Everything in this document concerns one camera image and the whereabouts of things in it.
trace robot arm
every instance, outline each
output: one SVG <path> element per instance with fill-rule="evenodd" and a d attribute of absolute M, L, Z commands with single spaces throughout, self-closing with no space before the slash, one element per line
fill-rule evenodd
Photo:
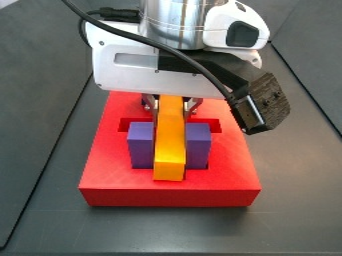
<path fill-rule="evenodd" d="M 212 77 L 200 69 L 154 45 L 87 23 L 94 77 L 101 88 L 225 98 L 248 134 L 273 129 L 289 115 L 291 106 L 273 74 L 258 69 L 257 50 L 265 46 L 271 32 L 253 9 L 234 0 L 142 0 L 141 18 L 140 24 L 104 24 L 181 50 L 182 56 L 196 60 L 216 79 L 209 80 Z M 225 97 L 225 90 L 213 87 L 213 80 L 226 86 Z"/>

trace black wire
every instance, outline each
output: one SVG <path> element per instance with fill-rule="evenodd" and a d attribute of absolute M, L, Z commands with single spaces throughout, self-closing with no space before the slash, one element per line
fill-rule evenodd
<path fill-rule="evenodd" d="M 229 92 L 226 86 L 221 83 L 220 79 L 212 74 L 212 72 L 197 61 L 194 61 L 186 54 L 184 54 L 181 51 L 178 51 L 173 47 L 170 47 L 170 46 L 168 46 L 168 45 L 165 45 L 165 44 L 152 40 L 148 37 L 144 37 L 144 36 L 140 36 L 140 35 L 133 34 L 130 32 L 126 32 L 126 31 L 124 31 L 121 29 L 117 29 L 117 28 L 109 26 L 108 24 L 102 23 L 101 21 L 94 19 L 90 15 L 87 15 L 83 11 L 81 11 L 79 8 L 70 2 L 70 0 L 62 0 L 62 2 L 82 17 L 82 19 L 89 21 L 93 25 L 95 25 L 101 29 L 106 30 L 108 32 L 110 32 L 110 33 L 113 33 L 113 34 L 116 34 L 118 36 L 129 38 L 129 39 L 132 39 L 134 41 L 138 41 L 138 42 L 141 42 L 144 44 L 148 44 L 148 45 L 150 45 L 150 46 L 153 46 L 156 48 L 160 48 L 160 49 L 168 51 L 176 57 L 178 57 L 185 62 L 188 62 L 200 71 L 200 73 L 204 74 L 204 76 L 210 80 L 210 82 L 218 88 L 220 92 L 225 96 L 225 99 L 226 99 L 229 105 L 232 107 L 236 106 L 237 100 L 236 100 L 236 97 L 234 97 L 233 93 Z"/>
<path fill-rule="evenodd" d="M 90 11 L 90 12 L 87 12 L 87 14 L 89 14 L 89 15 L 101 14 L 101 11 Z M 91 45 L 90 45 L 90 43 L 89 43 L 87 36 L 85 35 L 85 31 L 83 31 L 83 22 L 85 22 L 85 19 L 81 18 L 81 19 L 79 19 L 79 23 L 78 23 L 79 34 L 81 34 L 81 38 L 82 38 L 83 42 L 91 47 Z"/>

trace gray table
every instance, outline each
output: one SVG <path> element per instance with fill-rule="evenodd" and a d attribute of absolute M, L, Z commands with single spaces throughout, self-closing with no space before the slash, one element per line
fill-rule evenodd
<path fill-rule="evenodd" d="M 246 137 L 264 185 L 254 205 L 87 206 L 78 183 L 108 98 L 91 81 L 5 255 L 342 253 L 341 137 L 271 45 L 262 55 L 293 112 L 276 131 Z"/>

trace black cable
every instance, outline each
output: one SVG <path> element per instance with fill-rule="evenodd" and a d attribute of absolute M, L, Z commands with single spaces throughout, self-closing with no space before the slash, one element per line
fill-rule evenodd
<path fill-rule="evenodd" d="M 140 11 L 132 9 L 101 8 L 101 16 L 106 21 L 141 23 Z"/>
<path fill-rule="evenodd" d="M 194 61 L 188 55 L 185 55 L 181 51 L 174 49 L 173 47 L 152 40 L 150 38 L 146 38 L 144 36 L 140 36 L 137 34 L 133 34 L 130 32 L 126 32 L 121 29 L 117 29 L 108 24 L 102 23 L 97 19 L 94 19 L 90 15 L 87 15 L 83 11 L 79 10 L 79 8 L 70 2 L 70 0 L 62 0 L 62 2 L 70 7 L 70 9 L 86 20 L 89 21 L 93 25 L 104 29 L 105 31 L 122 36 L 125 38 L 129 38 L 134 41 L 138 41 L 144 44 L 148 44 L 156 48 L 160 48 L 165 51 L 168 51 L 170 54 L 173 54 L 176 57 L 182 59 L 185 62 L 188 62 L 204 76 L 209 79 L 209 81 L 214 84 L 214 86 L 218 88 L 220 92 L 225 96 L 225 99 L 232 107 L 236 106 L 237 104 L 237 99 L 233 93 L 229 92 L 226 86 L 221 83 L 220 79 L 212 74 L 212 72 L 197 62 Z"/>
<path fill-rule="evenodd" d="M 87 12 L 89 15 L 95 15 L 95 14 L 102 14 L 101 11 L 90 11 Z M 89 43 L 89 39 L 85 35 L 85 31 L 83 31 L 83 22 L 85 22 L 85 19 L 81 18 L 79 19 L 79 23 L 78 23 L 78 28 L 79 28 L 79 34 L 81 34 L 81 38 L 83 40 L 83 42 L 91 47 L 90 43 Z"/>

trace metal cylinder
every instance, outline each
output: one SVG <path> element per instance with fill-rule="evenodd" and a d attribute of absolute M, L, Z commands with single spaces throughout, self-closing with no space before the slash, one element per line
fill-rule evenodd
<path fill-rule="evenodd" d="M 205 48 L 204 29 L 209 10 L 229 0 L 141 0 L 144 36 L 182 50 Z"/>

